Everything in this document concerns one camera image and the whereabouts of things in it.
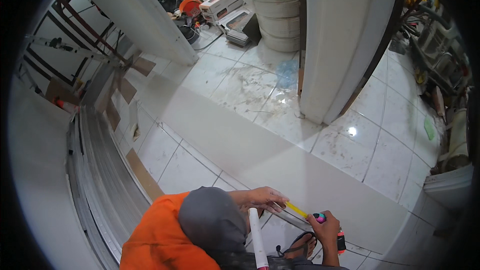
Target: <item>white tile floor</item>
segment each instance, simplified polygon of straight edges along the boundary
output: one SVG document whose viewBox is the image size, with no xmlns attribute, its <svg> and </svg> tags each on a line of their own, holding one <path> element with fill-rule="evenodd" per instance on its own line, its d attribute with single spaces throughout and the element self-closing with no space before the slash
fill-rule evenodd
<svg viewBox="0 0 480 270">
<path fill-rule="evenodd" d="M 194 48 L 211 42 L 214 31 L 202 32 Z M 364 182 L 409 210 L 407 224 L 393 245 L 393 251 L 379 255 L 347 244 L 340 265 L 353 269 L 413 269 L 422 263 L 424 243 L 447 211 L 425 195 L 422 185 L 435 165 L 440 138 L 430 141 L 423 128 L 425 117 L 433 118 L 418 100 L 413 67 L 409 57 L 386 51 L 351 108 L 330 126 L 323 127 L 302 117 L 296 86 L 279 88 L 275 74 L 281 61 L 298 59 L 296 52 L 277 52 L 262 42 L 238 48 L 220 37 L 203 49 L 193 67 L 179 66 L 164 59 L 143 55 L 157 63 L 152 75 L 138 75 L 130 69 L 126 78 L 139 90 L 138 118 L 141 135 L 133 142 L 119 125 L 115 132 L 120 148 L 134 148 L 141 161 L 166 194 L 215 186 L 225 191 L 247 189 L 177 135 L 162 119 L 153 118 L 141 104 L 141 90 L 154 75 L 182 84 L 218 105 L 249 119 L 296 144 L 304 150 Z M 128 110 L 117 99 L 120 114 Z M 269 253 L 282 249 L 309 225 L 287 212 L 262 217 L 263 241 Z M 408 247 L 401 246 L 408 242 Z M 311 259 L 321 263 L 318 245 Z"/>
</svg>

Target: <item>white pipe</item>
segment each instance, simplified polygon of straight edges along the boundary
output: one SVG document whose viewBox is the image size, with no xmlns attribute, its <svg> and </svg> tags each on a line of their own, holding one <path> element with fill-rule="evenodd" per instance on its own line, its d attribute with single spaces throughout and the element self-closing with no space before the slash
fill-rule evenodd
<svg viewBox="0 0 480 270">
<path fill-rule="evenodd" d="M 267 254 L 264 249 L 264 242 L 262 240 L 261 226 L 258 220 L 258 211 L 255 207 L 248 209 L 248 216 L 250 219 L 251 239 L 253 243 L 253 251 L 255 253 L 255 261 L 257 269 L 268 270 Z"/>
</svg>

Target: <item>person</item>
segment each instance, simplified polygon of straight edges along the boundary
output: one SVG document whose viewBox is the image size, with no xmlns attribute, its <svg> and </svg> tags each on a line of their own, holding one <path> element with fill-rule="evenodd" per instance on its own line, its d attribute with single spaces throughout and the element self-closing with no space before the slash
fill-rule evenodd
<svg viewBox="0 0 480 270">
<path fill-rule="evenodd" d="M 216 270 L 222 263 L 219 253 L 232 253 L 251 260 L 252 254 L 245 249 L 250 229 L 246 211 L 255 207 L 259 214 L 263 214 L 263 210 L 280 213 L 286 201 L 289 201 L 287 197 L 267 186 L 230 192 L 217 187 L 201 187 L 186 193 L 163 195 L 148 208 L 123 244 L 120 270 Z M 321 213 L 326 216 L 326 222 L 320 224 L 309 214 L 307 221 L 313 231 L 301 234 L 283 252 L 277 246 L 281 258 L 276 257 L 276 261 L 290 263 L 295 269 L 347 270 L 339 267 L 339 221 L 329 211 Z M 316 242 L 320 242 L 323 249 L 321 265 L 308 260 Z"/>
</svg>

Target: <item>hand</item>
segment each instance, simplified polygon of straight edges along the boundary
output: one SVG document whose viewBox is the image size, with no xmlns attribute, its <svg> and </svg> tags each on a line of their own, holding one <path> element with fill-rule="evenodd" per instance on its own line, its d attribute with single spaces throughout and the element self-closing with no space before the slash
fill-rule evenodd
<svg viewBox="0 0 480 270">
<path fill-rule="evenodd" d="M 329 210 L 321 212 L 325 215 L 326 221 L 318 223 L 312 214 L 309 214 L 307 221 L 310 223 L 315 237 L 320 241 L 323 247 L 333 246 L 337 248 L 337 234 L 340 230 L 340 221 L 338 221 Z"/>
<path fill-rule="evenodd" d="M 248 191 L 247 206 L 249 208 L 262 208 L 271 213 L 280 213 L 282 209 L 286 208 L 286 201 L 290 201 L 290 199 L 276 189 L 263 186 Z"/>
</svg>

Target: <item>orange bucket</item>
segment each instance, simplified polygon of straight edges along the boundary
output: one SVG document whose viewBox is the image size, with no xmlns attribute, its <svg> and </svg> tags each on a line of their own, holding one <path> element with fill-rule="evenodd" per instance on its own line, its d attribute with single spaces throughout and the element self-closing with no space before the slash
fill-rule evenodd
<svg viewBox="0 0 480 270">
<path fill-rule="evenodd" d="M 189 17 L 195 17 L 201 13 L 200 4 L 201 2 L 199 0 L 183 0 L 178 9 L 182 13 L 185 12 Z"/>
</svg>

